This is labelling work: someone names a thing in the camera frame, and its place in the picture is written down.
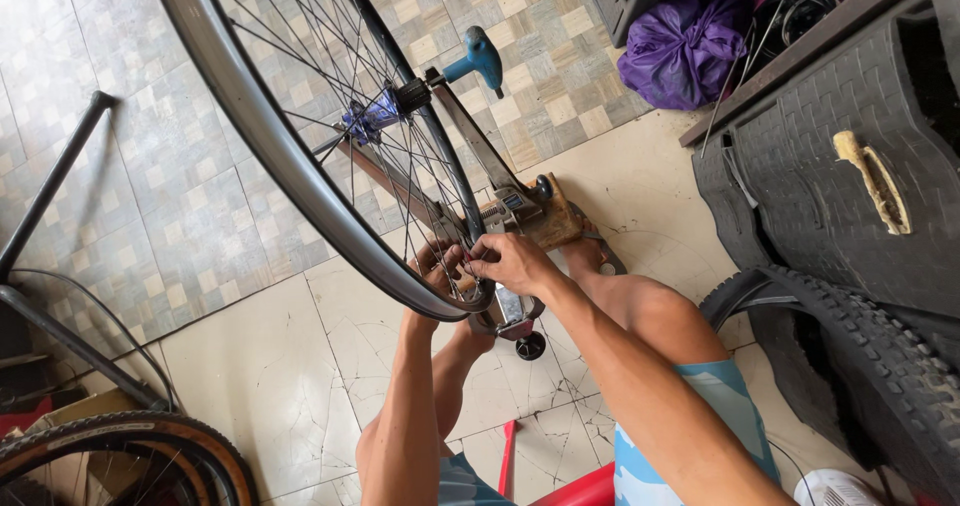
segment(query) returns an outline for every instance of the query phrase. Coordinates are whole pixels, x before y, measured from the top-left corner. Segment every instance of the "leg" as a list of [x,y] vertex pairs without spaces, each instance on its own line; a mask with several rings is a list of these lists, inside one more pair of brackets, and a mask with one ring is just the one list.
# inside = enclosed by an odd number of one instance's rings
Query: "leg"
[[[437,412],[437,429],[440,456],[452,457],[453,452],[443,442],[460,416],[464,401],[464,382],[474,362],[493,348],[495,337],[474,333],[465,321],[457,322],[456,330],[450,341],[433,357],[433,399]],[[373,438],[380,424],[378,414],[368,424],[357,442],[356,460],[360,485],[363,486],[367,471],[367,461],[373,447]]]
[[[596,231],[589,220],[582,222],[583,229]],[[601,275],[603,256],[595,240],[583,238],[560,251],[570,277],[597,307],[671,364],[719,362],[729,357],[697,306],[678,291],[642,275]]]

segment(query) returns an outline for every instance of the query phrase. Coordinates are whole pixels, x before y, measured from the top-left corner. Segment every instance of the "tire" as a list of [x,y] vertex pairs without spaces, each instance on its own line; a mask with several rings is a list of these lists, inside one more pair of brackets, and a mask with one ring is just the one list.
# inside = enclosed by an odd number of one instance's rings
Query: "tire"
[[219,478],[232,504],[259,504],[254,477],[229,440],[196,419],[155,411],[95,415],[0,441],[0,490],[21,485],[18,478],[64,455],[117,450],[134,441],[179,448],[184,457],[202,462],[204,470]]
[[[756,303],[764,296],[778,300]],[[960,377],[951,365],[916,331],[863,296],[785,267],[738,273],[708,295],[701,310],[717,329],[729,315],[758,304],[817,318],[835,347],[834,361],[860,371],[936,472],[940,487],[960,502]],[[882,437],[873,438],[882,446]]]
[[[455,321],[493,301],[493,283],[481,282],[468,301],[427,284],[383,242],[351,200],[321,168],[268,89],[219,0],[161,0],[200,75],[260,164],[327,242],[378,288],[418,313]],[[370,0],[349,0],[390,57],[400,78],[413,70]],[[484,231],[476,200],[443,126],[429,105],[420,110],[440,154],[452,168],[464,229],[476,241]]]

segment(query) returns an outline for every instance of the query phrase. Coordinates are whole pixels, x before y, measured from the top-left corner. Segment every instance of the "tile floor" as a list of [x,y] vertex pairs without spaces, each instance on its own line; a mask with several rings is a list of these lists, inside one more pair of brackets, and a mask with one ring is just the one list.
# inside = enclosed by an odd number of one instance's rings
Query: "tile floor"
[[[677,144],[697,117],[655,111],[522,175],[552,171],[631,272],[699,301],[736,268],[697,194],[690,152]],[[186,414],[216,427],[246,456],[265,501],[357,504],[353,448],[383,403],[400,316],[399,304],[334,257],[151,344],[150,352],[165,365]],[[536,327],[549,340],[538,360],[523,362],[502,340],[480,358],[449,437],[454,451],[466,451],[481,477],[495,482],[500,426],[519,418],[520,504],[613,458],[614,424],[576,346],[549,312]],[[434,349],[449,334],[439,328]],[[878,486],[876,476],[792,414],[751,334],[740,317],[722,330],[769,437],[803,470],[836,467]],[[123,365],[157,382],[136,357]],[[83,382],[93,390],[110,386],[96,375]],[[797,469],[774,456],[792,492]]]
[[[293,0],[275,0],[276,8],[273,1],[222,0],[247,27],[256,29],[257,19],[286,31],[278,24],[293,21],[288,41],[295,35],[320,57],[306,22],[293,18],[305,16]],[[593,0],[372,2],[419,73],[462,56],[469,26],[486,28],[503,59],[506,97],[496,99],[475,76],[454,89],[512,168],[531,167],[650,110],[620,84],[620,51]],[[121,99],[19,266],[79,279],[138,338],[154,340],[335,254],[215,106],[160,0],[0,0],[0,16],[0,241],[18,225],[90,95],[99,89]],[[339,119],[342,103],[316,74],[264,43],[252,52],[284,108]],[[446,114],[441,122],[452,125]],[[308,143],[329,137],[329,129],[306,123],[297,125]],[[466,144],[454,144],[474,188],[485,186]],[[346,158],[328,166],[340,179],[351,173]],[[380,233],[397,228],[400,207],[369,183],[358,184],[356,200],[367,222]],[[34,276],[17,281],[104,353],[130,349],[77,291]],[[62,347],[46,348],[87,367]]]

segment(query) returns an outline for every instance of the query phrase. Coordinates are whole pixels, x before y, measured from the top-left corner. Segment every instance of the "hand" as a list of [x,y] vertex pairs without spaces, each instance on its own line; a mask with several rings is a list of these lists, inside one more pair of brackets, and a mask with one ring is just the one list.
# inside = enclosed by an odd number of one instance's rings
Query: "hand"
[[467,271],[520,295],[540,296],[549,281],[563,277],[539,245],[519,234],[484,234],[470,254]]
[[[444,254],[442,265],[437,260],[437,255],[440,253]],[[416,254],[416,258],[407,263],[407,266],[410,266],[414,271],[423,275],[426,282],[437,289],[450,291],[448,278],[454,281],[460,278],[457,265],[460,264],[464,257],[462,247],[459,244],[454,244],[451,240],[444,239],[435,242],[426,242]],[[430,333],[436,331],[437,326],[440,324],[437,320],[419,315],[411,309],[407,309],[404,313],[403,322],[418,330],[429,330]]]

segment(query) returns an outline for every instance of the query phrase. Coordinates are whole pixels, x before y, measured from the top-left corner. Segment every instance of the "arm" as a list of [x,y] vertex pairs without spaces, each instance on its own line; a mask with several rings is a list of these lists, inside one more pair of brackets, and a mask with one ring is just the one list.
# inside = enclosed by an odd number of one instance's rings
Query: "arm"
[[473,272],[539,297],[553,310],[613,416],[685,504],[794,504],[687,381],[601,312],[534,242],[515,234],[486,235],[471,254],[488,249],[499,261],[473,261]]
[[[456,266],[462,254],[458,245],[450,247],[443,255],[446,266]],[[424,267],[437,263],[429,247],[421,249],[416,259]],[[439,286],[446,277],[437,267],[426,280]],[[390,387],[366,470],[365,505],[437,503],[440,442],[430,364],[430,340],[437,325],[437,320],[409,309],[403,313]]]

